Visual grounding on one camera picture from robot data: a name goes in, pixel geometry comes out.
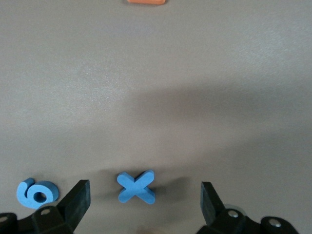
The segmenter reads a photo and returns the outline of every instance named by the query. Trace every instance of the blue foam number 6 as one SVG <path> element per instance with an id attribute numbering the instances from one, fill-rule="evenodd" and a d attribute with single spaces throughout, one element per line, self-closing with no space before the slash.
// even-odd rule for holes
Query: blue foam number 6
<path id="1" fill-rule="evenodd" d="M 57 186 L 49 181 L 39 181 L 28 178 L 19 184 L 16 196 L 20 204 L 32 209 L 54 202 L 59 197 Z"/>

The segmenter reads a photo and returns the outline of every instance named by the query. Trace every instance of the foam shape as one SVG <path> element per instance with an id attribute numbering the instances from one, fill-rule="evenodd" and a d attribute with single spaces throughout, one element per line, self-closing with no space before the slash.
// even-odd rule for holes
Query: foam shape
<path id="1" fill-rule="evenodd" d="M 38 209 L 44 204 L 56 201 L 59 197 L 59 189 L 50 181 L 35 183 L 34 179 L 28 178 L 19 184 L 16 197 L 23 206 Z"/>
<path id="2" fill-rule="evenodd" d="M 155 5 L 162 5 L 165 3 L 166 0 L 128 0 L 131 3 L 143 3 L 143 4 L 155 4 Z"/>
<path id="3" fill-rule="evenodd" d="M 137 196 L 147 204 L 155 203 L 155 193 L 147 188 L 153 182 L 155 176 L 152 170 L 145 171 L 138 178 L 134 179 L 126 172 L 122 172 L 117 177 L 117 182 L 124 187 L 120 192 L 118 199 L 121 203 L 129 201 L 132 197 Z"/>

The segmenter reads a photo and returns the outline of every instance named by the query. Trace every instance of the blue foam letter x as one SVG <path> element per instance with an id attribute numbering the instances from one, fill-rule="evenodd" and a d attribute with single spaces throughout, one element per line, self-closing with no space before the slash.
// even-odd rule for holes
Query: blue foam letter x
<path id="1" fill-rule="evenodd" d="M 129 201 L 133 196 L 138 196 L 143 201 L 148 204 L 155 203 L 155 194 L 152 190 L 147 188 L 147 186 L 154 180 L 154 172 L 148 170 L 144 172 L 141 176 L 134 179 L 126 172 L 122 172 L 118 175 L 118 183 L 124 187 L 124 189 L 119 194 L 119 201 L 125 203 Z"/>

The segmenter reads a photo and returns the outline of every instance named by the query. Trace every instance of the orange foam piece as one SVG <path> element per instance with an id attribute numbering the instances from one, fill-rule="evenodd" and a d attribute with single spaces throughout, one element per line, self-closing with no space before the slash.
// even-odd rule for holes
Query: orange foam piece
<path id="1" fill-rule="evenodd" d="M 156 4 L 162 5 L 165 3 L 166 0 L 128 0 L 131 3 L 143 3 L 143 4 Z"/>

